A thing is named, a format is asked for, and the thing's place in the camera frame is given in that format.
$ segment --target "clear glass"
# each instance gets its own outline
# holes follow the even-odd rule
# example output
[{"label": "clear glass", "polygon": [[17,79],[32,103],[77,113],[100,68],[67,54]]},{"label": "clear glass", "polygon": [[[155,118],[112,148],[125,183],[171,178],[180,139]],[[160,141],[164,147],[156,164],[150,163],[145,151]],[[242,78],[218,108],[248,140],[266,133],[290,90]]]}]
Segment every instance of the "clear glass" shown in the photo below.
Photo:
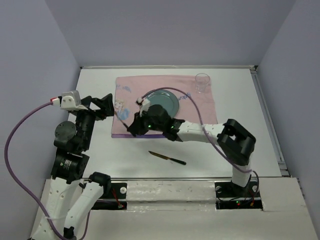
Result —
[{"label": "clear glass", "polygon": [[202,94],[206,91],[207,86],[210,83],[210,77],[205,73],[198,73],[195,76],[195,90]]}]

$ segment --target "pink placemat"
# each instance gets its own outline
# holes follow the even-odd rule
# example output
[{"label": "pink placemat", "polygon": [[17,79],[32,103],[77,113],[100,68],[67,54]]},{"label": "pink placemat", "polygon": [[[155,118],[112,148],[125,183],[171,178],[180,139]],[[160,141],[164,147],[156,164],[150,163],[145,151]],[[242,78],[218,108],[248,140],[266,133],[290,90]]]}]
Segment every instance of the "pink placemat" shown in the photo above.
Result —
[{"label": "pink placemat", "polygon": [[[158,88],[171,87],[184,91],[190,95],[197,104],[203,123],[217,124],[216,108],[214,98],[212,96],[211,86],[206,88],[206,92],[197,93],[195,88],[195,76],[187,75],[142,75],[142,76],[121,76],[116,79],[114,110],[118,116],[128,126],[134,120],[134,114],[139,111],[136,104],[138,97],[145,93]],[[197,111],[193,103],[186,95],[169,90],[179,100],[179,111],[176,114],[176,119],[184,119],[192,123],[200,123]],[[126,128],[116,118],[113,118],[111,136],[113,138],[128,138],[131,137]],[[161,132],[149,131],[144,138],[158,138]]]}]

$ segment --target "pink towel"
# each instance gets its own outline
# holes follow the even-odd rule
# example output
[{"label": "pink towel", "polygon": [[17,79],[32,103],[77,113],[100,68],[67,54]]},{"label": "pink towel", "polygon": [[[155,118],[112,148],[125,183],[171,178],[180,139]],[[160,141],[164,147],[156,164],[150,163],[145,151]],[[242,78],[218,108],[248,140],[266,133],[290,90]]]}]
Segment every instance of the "pink towel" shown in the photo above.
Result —
[{"label": "pink towel", "polygon": [[[197,93],[195,88],[195,76],[185,75],[142,75],[121,76],[116,79],[114,109],[118,116],[130,126],[134,120],[134,114],[139,111],[136,104],[138,97],[157,88],[171,87],[184,91],[192,97],[197,104],[203,123],[217,124],[215,102],[211,92],[211,86],[206,88],[205,93]],[[200,123],[197,111],[193,103],[186,95],[174,90],[172,92],[179,100],[179,111],[174,118],[184,119],[192,123]],[[111,134],[113,138],[125,138],[130,136],[126,128],[116,118],[113,118]],[[161,132],[149,131],[146,137],[159,137]]]}]

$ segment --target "cartoon print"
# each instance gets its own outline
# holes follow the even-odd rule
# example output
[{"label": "cartoon print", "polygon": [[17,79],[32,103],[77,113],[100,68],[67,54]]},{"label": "cartoon print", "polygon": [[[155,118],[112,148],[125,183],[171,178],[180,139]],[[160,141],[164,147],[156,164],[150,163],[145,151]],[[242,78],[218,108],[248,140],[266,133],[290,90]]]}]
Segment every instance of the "cartoon print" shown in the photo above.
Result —
[{"label": "cartoon print", "polygon": [[129,117],[129,109],[125,107],[125,101],[121,99],[116,99],[114,102],[114,110],[116,111],[119,119],[122,121]]}]

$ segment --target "gray wall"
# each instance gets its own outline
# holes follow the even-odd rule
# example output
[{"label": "gray wall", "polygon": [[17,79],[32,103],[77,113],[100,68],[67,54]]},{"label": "gray wall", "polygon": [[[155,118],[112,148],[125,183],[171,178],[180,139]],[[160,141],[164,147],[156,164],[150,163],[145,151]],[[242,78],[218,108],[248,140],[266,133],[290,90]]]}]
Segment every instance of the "gray wall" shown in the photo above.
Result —
[{"label": "gray wall", "polygon": [[[26,240],[37,205],[7,173],[5,141],[25,114],[74,89],[80,70],[44,0],[1,1],[0,32],[0,239]],[[55,158],[55,127],[65,118],[58,108],[48,107],[12,140],[11,166],[37,196]]]},{"label": "gray wall", "polygon": [[81,66],[257,65],[295,0],[46,0]]},{"label": "gray wall", "polygon": [[320,237],[320,1],[297,0],[258,76],[291,174]]}]

